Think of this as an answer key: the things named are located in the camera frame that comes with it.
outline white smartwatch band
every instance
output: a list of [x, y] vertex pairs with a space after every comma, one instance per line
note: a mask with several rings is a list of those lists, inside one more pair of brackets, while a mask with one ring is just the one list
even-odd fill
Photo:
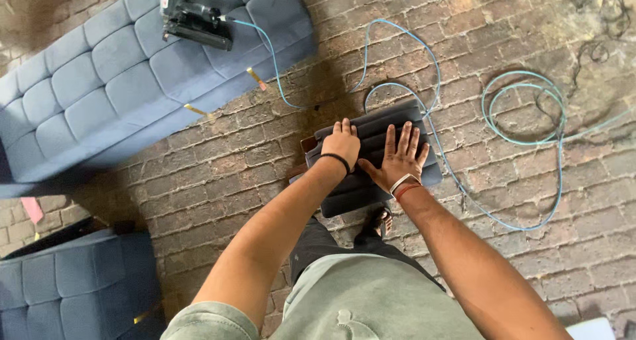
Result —
[[417, 177], [413, 176], [412, 174], [406, 174], [404, 176], [402, 176], [401, 179], [399, 179], [398, 181], [396, 181], [393, 186], [391, 186], [391, 189], [389, 190], [389, 194], [391, 194], [391, 196], [393, 196], [393, 198], [395, 198], [395, 196], [393, 195], [393, 191], [395, 191], [398, 186], [400, 186], [402, 184], [402, 182], [404, 182], [406, 179], [408, 179], [409, 177], [412, 177], [415, 179], [415, 181], [417, 181], [417, 183], [419, 183], [420, 185], [422, 184], [421, 181], [418, 180]]

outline black wristband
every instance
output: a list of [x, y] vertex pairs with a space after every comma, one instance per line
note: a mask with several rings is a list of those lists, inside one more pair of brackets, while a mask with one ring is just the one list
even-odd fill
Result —
[[351, 168], [349, 167], [349, 163], [345, 160], [344, 157], [341, 157], [340, 155], [336, 155], [336, 154], [322, 154], [322, 155], [320, 155], [320, 157], [323, 157], [323, 156], [330, 156], [330, 157], [333, 157], [334, 159], [340, 160], [342, 165], [344, 165], [345, 168], [346, 168], [346, 174], [350, 174], [351, 173]]

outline pneumatic staple gun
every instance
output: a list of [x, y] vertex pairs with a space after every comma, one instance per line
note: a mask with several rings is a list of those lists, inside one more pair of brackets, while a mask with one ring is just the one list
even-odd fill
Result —
[[169, 35], [206, 44], [225, 51], [232, 50], [232, 40], [221, 25], [225, 17], [219, 9], [193, 0], [160, 0], [163, 17], [163, 40]]

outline blue tufted sofa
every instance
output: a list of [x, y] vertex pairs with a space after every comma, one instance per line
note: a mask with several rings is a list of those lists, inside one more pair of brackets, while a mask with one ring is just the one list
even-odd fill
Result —
[[155, 263], [147, 232], [112, 229], [8, 255], [0, 261], [0, 339], [159, 339]]
[[[263, 28], [284, 70], [316, 49], [302, 0], [198, 0]], [[265, 37], [231, 52], [171, 36], [159, 0], [119, 0], [0, 78], [0, 198], [64, 192], [274, 76]]]

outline red string bracelet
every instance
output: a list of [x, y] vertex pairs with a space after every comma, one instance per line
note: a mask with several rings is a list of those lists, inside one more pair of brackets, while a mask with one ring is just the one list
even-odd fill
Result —
[[424, 186], [420, 185], [419, 183], [414, 183], [413, 185], [409, 185], [409, 186], [405, 187], [404, 189], [402, 189], [400, 192], [398, 192], [398, 193], [397, 193], [397, 195], [396, 195], [396, 201], [397, 201], [397, 203], [399, 203], [399, 199], [402, 197], [402, 195], [403, 195], [406, 191], [408, 191], [408, 190], [410, 190], [410, 189], [413, 189], [413, 188], [415, 188], [415, 187], [424, 187]]

